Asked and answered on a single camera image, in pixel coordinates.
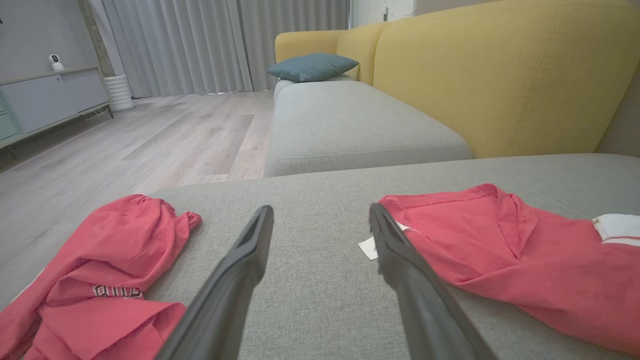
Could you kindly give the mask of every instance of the sofa seat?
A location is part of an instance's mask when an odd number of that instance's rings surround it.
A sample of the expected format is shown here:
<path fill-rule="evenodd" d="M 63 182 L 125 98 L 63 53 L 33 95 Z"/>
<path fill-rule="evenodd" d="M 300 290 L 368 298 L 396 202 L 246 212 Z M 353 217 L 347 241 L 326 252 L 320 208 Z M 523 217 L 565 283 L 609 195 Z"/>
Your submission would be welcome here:
<path fill-rule="evenodd" d="M 356 81 L 356 79 L 346 74 L 340 74 L 338 76 L 328 78 L 325 81 Z M 298 84 L 298 83 L 295 81 L 287 80 L 287 79 L 278 79 L 278 82 L 276 83 L 276 87 L 273 90 L 273 101 L 275 102 L 278 100 L 278 94 L 282 89 L 284 89 L 286 86 L 293 85 L 293 84 Z"/>
<path fill-rule="evenodd" d="M 369 85 L 298 83 L 278 94 L 264 175 L 471 157 L 453 130 Z"/>
<path fill-rule="evenodd" d="M 388 194 L 494 183 L 569 218 L 640 214 L 640 159 L 564 154 L 446 161 L 200 184 L 153 194 L 203 225 L 146 299 L 189 304 L 254 211 L 274 208 L 266 273 L 253 293 L 240 359 L 409 359 L 397 298 L 358 247 L 369 205 Z M 517 307 L 452 289 L 500 359 L 631 359 L 570 338 Z"/>

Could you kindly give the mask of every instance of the teal drawer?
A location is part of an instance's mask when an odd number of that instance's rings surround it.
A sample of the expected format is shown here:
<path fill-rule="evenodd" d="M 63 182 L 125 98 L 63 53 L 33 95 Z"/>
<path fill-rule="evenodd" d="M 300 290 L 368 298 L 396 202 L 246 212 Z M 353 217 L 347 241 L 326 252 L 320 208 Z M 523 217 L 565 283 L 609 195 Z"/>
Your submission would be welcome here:
<path fill-rule="evenodd" d="M 0 140 L 16 135 L 17 133 L 18 129 L 16 129 L 13 122 L 11 122 L 9 115 L 0 115 Z"/>

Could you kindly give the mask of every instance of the wooden floor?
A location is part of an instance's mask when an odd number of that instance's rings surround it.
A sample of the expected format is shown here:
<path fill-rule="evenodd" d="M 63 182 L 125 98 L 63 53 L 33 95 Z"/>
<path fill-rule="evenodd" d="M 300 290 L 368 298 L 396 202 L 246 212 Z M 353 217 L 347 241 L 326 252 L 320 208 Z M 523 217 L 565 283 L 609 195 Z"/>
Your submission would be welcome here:
<path fill-rule="evenodd" d="M 94 209 L 132 193 L 262 177 L 273 92 L 156 97 L 0 173 L 0 309 Z"/>

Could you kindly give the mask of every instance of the gray curtain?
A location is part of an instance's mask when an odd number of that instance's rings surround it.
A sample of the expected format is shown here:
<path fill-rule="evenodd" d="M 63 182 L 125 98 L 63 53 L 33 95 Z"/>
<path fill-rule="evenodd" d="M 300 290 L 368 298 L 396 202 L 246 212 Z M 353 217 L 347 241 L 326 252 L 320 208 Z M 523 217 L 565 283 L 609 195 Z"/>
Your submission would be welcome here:
<path fill-rule="evenodd" d="M 134 97 L 251 91 L 236 0 L 104 0 Z"/>
<path fill-rule="evenodd" d="M 288 31 L 348 27 L 348 0 L 239 0 L 251 81 L 255 89 L 275 87 L 266 73 L 276 61 L 275 38 Z"/>
<path fill-rule="evenodd" d="M 348 0 L 103 3 L 134 97 L 273 88 L 277 34 L 348 25 Z"/>

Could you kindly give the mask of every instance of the ribbed white planter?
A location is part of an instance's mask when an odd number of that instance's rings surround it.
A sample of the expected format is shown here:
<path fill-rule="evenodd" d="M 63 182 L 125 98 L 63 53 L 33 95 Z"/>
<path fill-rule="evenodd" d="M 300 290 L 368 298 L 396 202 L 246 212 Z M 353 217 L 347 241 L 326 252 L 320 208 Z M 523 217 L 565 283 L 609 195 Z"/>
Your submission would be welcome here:
<path fill-rule="evenodd" d="M 111 76 L 104 78 L 111 94 L 111 111 L 125 111 L 136 107 L 131 100 L 131 89 L 126 75 Z"/>

